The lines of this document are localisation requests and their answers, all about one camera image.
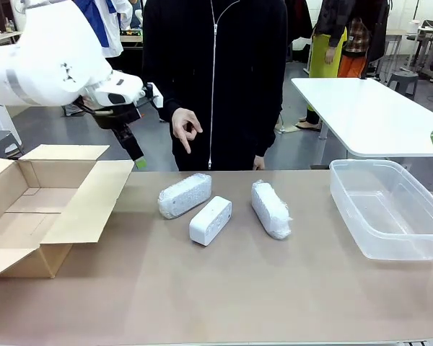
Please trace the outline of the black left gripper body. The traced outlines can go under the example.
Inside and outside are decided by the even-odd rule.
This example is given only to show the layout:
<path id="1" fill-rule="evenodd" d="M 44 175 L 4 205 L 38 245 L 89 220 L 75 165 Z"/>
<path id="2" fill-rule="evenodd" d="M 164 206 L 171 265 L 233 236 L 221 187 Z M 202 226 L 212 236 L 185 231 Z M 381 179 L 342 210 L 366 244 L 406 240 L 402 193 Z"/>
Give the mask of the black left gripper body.
<path id="1" fill-rule="evenodd" d="M 98 126 L 104 130 L 122 130 L 128 124 L 141 118 L 134 104 L 105 107 L 95 110 L 92 116 Z"/>

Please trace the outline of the person right hand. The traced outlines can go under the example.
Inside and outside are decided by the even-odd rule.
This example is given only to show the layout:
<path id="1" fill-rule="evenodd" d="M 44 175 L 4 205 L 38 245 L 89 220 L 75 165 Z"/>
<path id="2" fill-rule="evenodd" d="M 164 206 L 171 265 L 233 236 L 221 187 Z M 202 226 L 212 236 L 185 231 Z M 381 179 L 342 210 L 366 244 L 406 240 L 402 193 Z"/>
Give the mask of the person right hand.
<path id="1" fill-rule="evenodd" d="M 198 133 L 203 133 L 195 113 L 180 107 L 174 111 L 171 124 L 173 135 L 182 143 L 185 151 L 190 154 L 190 142 L 196 138 Z"/>

